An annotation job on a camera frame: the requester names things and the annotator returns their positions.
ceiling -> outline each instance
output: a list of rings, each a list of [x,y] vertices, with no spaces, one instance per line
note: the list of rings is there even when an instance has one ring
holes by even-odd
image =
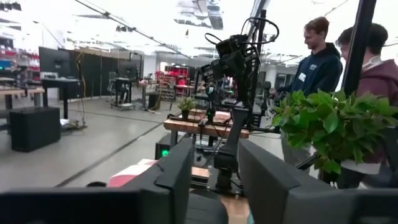
[[[22,24],[38,21],[53,29],[68,31],[68,39],[81,45],[98,45],[104,48],[123,47],[141,50],[146,54],[155,51],[171,52],[160,43],[178,49],[188,56],[212,56],[214,46],[204,35],[209,32],[220,39],[240,33],[241,26],[252,11],[254,0],[145,0],[132,4],[128,0],[89,0],[93,7],[110,12],[117,19],[135,27],[140,33],[153,37],[154,42],[137,32],[124,31],[124,27],[74,0],[23,1],[23,16],[8,13],[7,18]],[[354,24],[359,0],[272,0],[267,8],[267,18],[280,29],[276,42],[263,46],[263,60],[297,63],[308,49],[303,44],[303,26],[311,19],[326,16],[330,21],[327,41],[334,42],[340,32]],[[396,0],[378,0],[374,22],[386,26],[390,43],[398,42],[398,18],[391,9]],[[266,25],[265,34],[275,34]],[[394,54],[395,45],[388,52]]]

short hair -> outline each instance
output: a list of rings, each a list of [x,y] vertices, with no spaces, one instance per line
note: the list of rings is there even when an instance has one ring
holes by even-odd
[[[351,36],[353,35],[354,27],[350,27],[344,30],[340,36],[337,38],[336,45],[341,47],[342,45],[347,45],[351,41]],[[388,39],[388,31],[380,24],[372,23],[369,29],[369,37],[366,42],[366,47],[372,54],[381,54],[381,49],[384,47]]]
[[[307,31],[314,30],[317,34],[325,32],[325,38],[326,38],[326,35],[328,35],[329,31],[329,21],[325,17],[318,17],[308,22],[304,26],[304,29]]]

young man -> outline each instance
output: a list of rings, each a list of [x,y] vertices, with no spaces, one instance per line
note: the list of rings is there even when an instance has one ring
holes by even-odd
[[[380,58],[381,49],[388,38],[388,32],[379,24],[372,24],[369,32],[362,74],[356,94],[360,96],[370,92],[373,95],[388,98],[390,105],[398,105],[398,67],[394,60],[382,61]],[[353,28],[350,27],[344,30],[336,41],[345,60],[348,59],[352,33]],[[343,169],[337,180],[338,188],[357,188],[366,174],[379,173],[383,160],[383,148],[378,147],[374,154],[365,156],[362,164],[356,164],[354,161],[343,161],[341,163]]]
[[[311,55],[303,59],[290,85],[279,88],[277,91],[302,90],[305,95],[315,93],[318,89],[326,92],[334,91],[337,87],[343,65],[340,62],[340,53],[334,44],[326,43],[329,30],[329,21],[319,17],[304,27],[304,43],[311,50]],[[282,151],[285,162],[296,166],[310,157],[310,146],[303,149],[294,149],[289,146],[287,138],[281,132]]]

concrete floor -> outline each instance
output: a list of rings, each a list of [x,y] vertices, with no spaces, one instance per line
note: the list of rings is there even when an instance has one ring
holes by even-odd
[[[23,105],[32,104],[24,99]],[[85,101],[88,128],[62,136],[58,143],[31,153],[14,152],[6,132],[0,133],[0,190],[17,187],[82,187],[91,181],[107,182],[141,159],[153,159],[155,142],[167,132],[162,122],[178,112],[176,103],[162,102],[160,113],[111,109],[106,98]],[[22,106],[14,100],[14,107]],[[69,104],[69,117],[81,119],[81,103]],[[282,157],[280,139],[254,134],[250,139]]]

navy hoodie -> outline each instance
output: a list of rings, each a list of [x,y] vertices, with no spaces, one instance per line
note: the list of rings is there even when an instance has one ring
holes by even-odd
[[[279,92],[289,93],[302,90],[305,95],[315,93],[318,89],[331,92],[337,87],[343,65],[340,53],[332,43],[326,43],[326,48],[303,59],[290,85],[280,87]]]

